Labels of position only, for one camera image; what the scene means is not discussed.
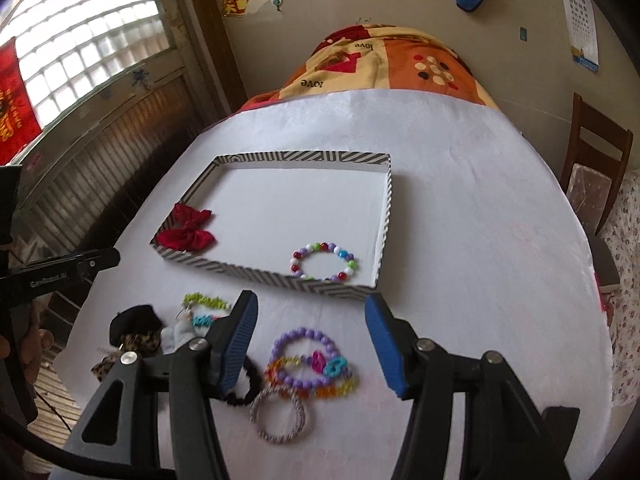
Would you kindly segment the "left hand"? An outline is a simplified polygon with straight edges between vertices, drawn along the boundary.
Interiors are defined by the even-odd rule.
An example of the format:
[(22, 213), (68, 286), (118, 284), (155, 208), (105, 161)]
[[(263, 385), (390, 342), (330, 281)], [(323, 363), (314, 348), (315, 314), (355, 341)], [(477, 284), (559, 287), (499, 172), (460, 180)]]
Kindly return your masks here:
[(33, 386), (39, 375), (42, 352), (47, 351), (54, 344), (54, 336), (50, 330), (40, 327), (40, 309), (32, 304), (29, 311), (29, 326), (26, 335), (18, 345), (21, 368), (26, 382)]

